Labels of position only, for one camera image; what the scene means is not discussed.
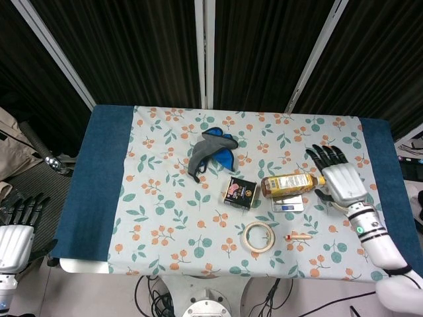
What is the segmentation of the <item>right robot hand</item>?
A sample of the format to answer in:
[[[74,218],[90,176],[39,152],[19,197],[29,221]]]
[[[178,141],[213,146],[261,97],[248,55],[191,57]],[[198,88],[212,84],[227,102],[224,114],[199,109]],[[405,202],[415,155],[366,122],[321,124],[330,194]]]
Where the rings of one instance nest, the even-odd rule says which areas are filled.
[[[312,145],[305,152],[311,157],[315,166],[325,179],[323,185],[328,193],[315,189],[322,200],[336,204],[341,208],[349,208],[365,201],[367,190],[353,164],[348,162],[345,154],[336,146]]]

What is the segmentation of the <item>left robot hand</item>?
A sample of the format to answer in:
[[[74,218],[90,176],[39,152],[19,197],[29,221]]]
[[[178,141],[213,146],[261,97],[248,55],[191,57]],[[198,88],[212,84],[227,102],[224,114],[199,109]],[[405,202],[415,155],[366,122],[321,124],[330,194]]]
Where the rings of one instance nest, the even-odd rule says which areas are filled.
[[[58,243],[50,239],[39,250],[33,250],[34,239],[40,230],[43,212],[50,198],[43,193],[18,199],[1,208],[1,273],[23,271],[28,264],[48,255]]]

